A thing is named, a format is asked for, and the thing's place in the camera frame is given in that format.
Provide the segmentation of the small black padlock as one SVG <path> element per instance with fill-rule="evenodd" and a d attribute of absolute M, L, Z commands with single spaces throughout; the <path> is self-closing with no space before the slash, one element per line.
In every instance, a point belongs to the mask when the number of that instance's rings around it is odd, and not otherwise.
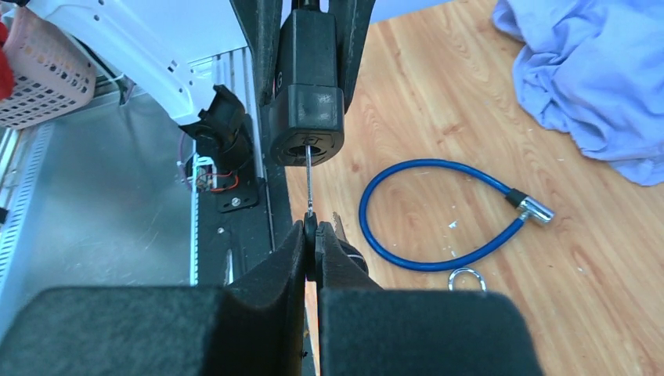
<path fill-rule="evenodd" d="M 278 165 L 320 165 L 343 146 L 336 20 L 318 1 L 294 1 L 280 29 L 269 115 L 270 156 Z"/>

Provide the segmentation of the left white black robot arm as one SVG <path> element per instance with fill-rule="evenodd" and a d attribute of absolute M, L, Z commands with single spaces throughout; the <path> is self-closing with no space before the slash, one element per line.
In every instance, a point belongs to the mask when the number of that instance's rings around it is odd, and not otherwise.
<path fill-rule="evenodd" d="M 199 144 L 230 168 L 221 93 L 182 49 L 241 31 L 255 98 L 267 110 L 269 156 L 310 168 L 344 143 L 372 1 L 26 1 L 39 17 L 81 40 L 146 90 Z"/>

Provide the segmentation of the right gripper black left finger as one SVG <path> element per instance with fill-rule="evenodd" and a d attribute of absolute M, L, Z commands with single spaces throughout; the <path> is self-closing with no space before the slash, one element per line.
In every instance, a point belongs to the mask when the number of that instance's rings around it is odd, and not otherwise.
<path fill-rule="evenodd" d="M 299 375 L 304 345 L 305 231 L 301 221 L 263 262 L 208 299 L 202 375 Z"/>

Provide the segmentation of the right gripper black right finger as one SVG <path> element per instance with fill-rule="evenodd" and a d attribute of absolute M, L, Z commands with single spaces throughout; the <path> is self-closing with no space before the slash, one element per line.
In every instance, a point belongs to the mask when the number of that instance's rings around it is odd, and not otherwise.
<path fill-rule="evenodd" d="M 523 316 L 488 291 L 389 290 L 316 231 L 324 375 L 540 375 Z"/>

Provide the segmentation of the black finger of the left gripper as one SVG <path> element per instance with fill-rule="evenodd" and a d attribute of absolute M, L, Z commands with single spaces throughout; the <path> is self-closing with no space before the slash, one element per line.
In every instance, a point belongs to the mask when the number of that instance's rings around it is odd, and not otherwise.
<path fill-rule="evenodd" d="M 230 4 L 251 51 L 257 102 L 263 107 L 273 97 L 283 1 L 231 0 Z"/>
<path fill-rule="evenodd" d="M 351 106 L 375 0 L 330 0 L 328 13 L 336 21 L 337 86 L 345 112 Z"/>

